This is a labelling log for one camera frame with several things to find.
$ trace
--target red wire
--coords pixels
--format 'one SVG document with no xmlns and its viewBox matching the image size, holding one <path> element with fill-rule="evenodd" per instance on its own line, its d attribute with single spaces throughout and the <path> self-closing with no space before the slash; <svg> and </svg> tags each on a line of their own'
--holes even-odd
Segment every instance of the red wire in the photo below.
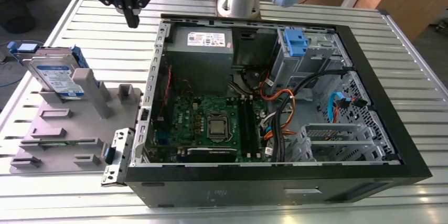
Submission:
<svg viewBox="0 0 448 224">
<path fill-rule="evenodd" d="M 171 78 L 170 68 L 171 68 L 171 66 L 169 66 L 169 68 L 167 68 L 167 84 L 166 84 L 165 94 L 162 95 L 158 117 L 161 116 L 162 107 L 165 106 L 165 101 L 166 101 L 166 98 L 167 98 L 167 92 L 169 92 L 169 87 L 170 87 L 170 78 Z"/>
</svg>

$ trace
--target side panel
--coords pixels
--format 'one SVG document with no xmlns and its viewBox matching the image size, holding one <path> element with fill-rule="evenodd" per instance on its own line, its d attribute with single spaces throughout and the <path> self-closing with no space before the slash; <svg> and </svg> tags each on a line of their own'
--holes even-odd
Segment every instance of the side panel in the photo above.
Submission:
<svg viewBox="0 0 448 224">
<path fill-rule="evenodd" d="M 149 207 L 301 205 L 350 202 L 393 186 L 371 179 L 127 183 Z"/>
</svg>

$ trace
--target metal table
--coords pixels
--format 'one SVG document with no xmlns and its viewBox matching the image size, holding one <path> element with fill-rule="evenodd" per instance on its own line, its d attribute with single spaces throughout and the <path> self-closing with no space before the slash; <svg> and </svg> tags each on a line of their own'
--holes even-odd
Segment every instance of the metal table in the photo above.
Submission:
<svg viewBox="0 0 448 224">
<path fill-rule="evenodd" d="M 214 14 L 209 0 L 151 0 L 141 25 L 97 0 L 71 0 L 45 46 L 75 44 L 94 76 L 107 87 L 143 88 L 161 13 Z M 42 99 L 26 73 L 0 115 L 0 221 L 58 220 L 151 223 L 439 223 L 448 219 L 446 89 L 387 16 L 374 10 L 322 6 L 287 9 L 261 4 L 262 19 L 334 23 L 351 28 L 381 84 L 398 111 L 433 177 L 391 188 L 353 204 L 230 208 L 147 209 L 126 187 L 101 188 L 99 173 L 18 176 L 9 174 Z"/>
</svg>

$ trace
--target metal bracket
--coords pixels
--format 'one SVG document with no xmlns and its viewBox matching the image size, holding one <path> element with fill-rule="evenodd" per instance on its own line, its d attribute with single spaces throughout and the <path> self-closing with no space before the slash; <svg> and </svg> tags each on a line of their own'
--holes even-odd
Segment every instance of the metal bracket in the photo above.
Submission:
<svg viewBox="0 0 448 224">
<path fill-rule="evenodd" d="M 125 172 L 130 156 L 130 146 L 134 136 L 134 129 L 123 128 L 114 132 L 111 145 L 106 150 L 105 167 L 101 186 L 126 186 L 123 183 Z"/>
</svg>

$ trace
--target slatted metal table surface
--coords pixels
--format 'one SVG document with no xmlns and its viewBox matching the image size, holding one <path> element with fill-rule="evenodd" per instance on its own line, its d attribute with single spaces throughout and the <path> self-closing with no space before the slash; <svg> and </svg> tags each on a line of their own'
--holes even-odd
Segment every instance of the slatted metal table surface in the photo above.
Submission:
<svg viewBox="0 0 448 224">
<path fill-rule="evenodd" d="M 161 13 L 213 16 L 214 2 L 151 0 L 138 28 L 130 29 L 111 7 L 97 0 L 71 0 L 45 46 L 75 44 L 106 87 L 130 83 L 143 89 Z M 42 101 L 35 94 L 39 85 L 27 73 L 0 115 L 0 221 L 446 223 L 446 89 L 393 21 L 366 9 L 306 5 L 283 9 L 269 3 L 261 4 L 261 17 L 350 26 L 433 177 L 353 204 L 147 209 L 129 188 L 101 188 L 99 173 L 11 175 L 9 162 Z"/>
</svg>

